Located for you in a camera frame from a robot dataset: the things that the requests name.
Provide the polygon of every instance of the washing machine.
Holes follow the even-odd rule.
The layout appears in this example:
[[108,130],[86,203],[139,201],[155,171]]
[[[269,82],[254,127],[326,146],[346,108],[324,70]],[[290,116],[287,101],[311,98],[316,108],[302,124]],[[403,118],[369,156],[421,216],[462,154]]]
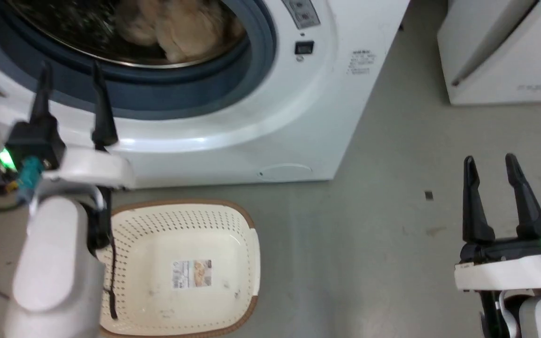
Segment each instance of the washing machine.
[[92,146],[99,59],[120,137],[109,151],[131,161],[140,188],[330,180],[408,2],[223,0],[244,37],[173,67],[98,55],[97,43],[60,40],[19,14],[19,0],[0,0],[0,145],[27,118],[47,60],[62,139]]

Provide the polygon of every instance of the white plastic basket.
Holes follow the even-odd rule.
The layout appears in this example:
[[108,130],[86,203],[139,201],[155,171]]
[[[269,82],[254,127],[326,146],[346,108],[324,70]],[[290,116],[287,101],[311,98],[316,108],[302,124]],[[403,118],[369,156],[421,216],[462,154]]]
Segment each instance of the white plastic basket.
[[[112,216],[116,312],[104,292],[101,334],[212,337],[251,316],[260,287],[260,246],[249,215],[226,201],[132,205]],[[97,253],[109,287],[112,250]]]

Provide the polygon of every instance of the gray label on washing machine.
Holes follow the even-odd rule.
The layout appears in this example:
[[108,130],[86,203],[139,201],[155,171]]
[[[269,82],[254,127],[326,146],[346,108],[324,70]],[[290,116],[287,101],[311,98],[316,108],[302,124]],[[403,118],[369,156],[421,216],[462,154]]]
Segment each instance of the gray label on washing machine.
[[283,0],[299,30],[319,26],[320,20],[311,0]]

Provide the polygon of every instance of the white appliance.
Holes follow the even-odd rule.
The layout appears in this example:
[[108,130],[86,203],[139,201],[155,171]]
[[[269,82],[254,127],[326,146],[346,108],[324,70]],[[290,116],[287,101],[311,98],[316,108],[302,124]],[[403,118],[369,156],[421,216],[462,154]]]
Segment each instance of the white appliance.
[[[250,86],[243,98],[193,117],[164,118],[160,111],[140,115],[114,107],[120,142],[111,152],[131,161],[138,188],[332,179],[409,0],[224,2],[247,30],[251,64],[262,55],[257,54],[258,49],[275,45],[269,56],[272,62],[259,83],[240,83],[238,87]],[[266,34],[267,42],[260,43],[264,34],[258,31],[266,25],[272,34]],[[0,32],[4,54],[0,55],[0,140],[14,121],[28,116],[36,81],[27,76],[33,64],[22,64],[39,62],[28,56],[15,59],[19,52],[9,51],[16,51],[13,48],[22,37],[10,37],[15,34],[12,30],[4,33]],[[73,76],[68,69],[54,73]],[[69,77],[54,85],[73,88],[58,92],[57,99],[54,93],[52,114],[60,122],[64,142],[90,146],[93,114],[89,105],[71,98],[71,92],[81,85],[69,85]],[[115,87],[108,83],[111,92]],[[204,90],[200,92],[205,98]],[[146,99],[132,99],[131,95],[111,93],[112,105],[127,98],[134,101],[127,106],[164,99],[159,93],[144,96]]]
[[454,105],[541,101],[541,0],[453,2],[438,44]]

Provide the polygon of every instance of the green light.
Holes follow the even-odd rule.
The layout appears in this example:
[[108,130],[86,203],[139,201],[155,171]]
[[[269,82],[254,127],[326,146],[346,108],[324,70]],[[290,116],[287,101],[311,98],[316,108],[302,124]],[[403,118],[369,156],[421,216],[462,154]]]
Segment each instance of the green light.
[[14,161],[11,159],[11,155],[6,148],[0,151],[0,163],[7,169],[16,171]]

